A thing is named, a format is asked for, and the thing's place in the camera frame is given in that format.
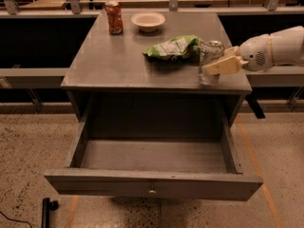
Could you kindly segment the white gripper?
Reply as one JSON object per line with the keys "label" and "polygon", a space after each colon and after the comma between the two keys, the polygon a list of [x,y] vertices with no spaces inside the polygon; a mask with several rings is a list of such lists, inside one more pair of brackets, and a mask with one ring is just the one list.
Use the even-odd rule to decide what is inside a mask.
{"label": "white gripper", "polygon": [[224,50],[224,55],[229,57],[205,65],[203,71],[208,75],[232,74],[243,67],[249,71],[264,71],[274,65],[268,34],[250,38],[240,47],[229,47]]}

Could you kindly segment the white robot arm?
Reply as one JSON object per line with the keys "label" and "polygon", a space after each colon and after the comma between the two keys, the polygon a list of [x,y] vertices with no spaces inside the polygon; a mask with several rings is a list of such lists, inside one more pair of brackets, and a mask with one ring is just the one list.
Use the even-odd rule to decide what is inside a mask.
{"label": "white robot arm", "polygon": [[304,28],[297,26],[262,34],[230,47],[214,63],[203,67],[207,75],[237,73],[242,68],[265,71],[275,66],[304,64]]}

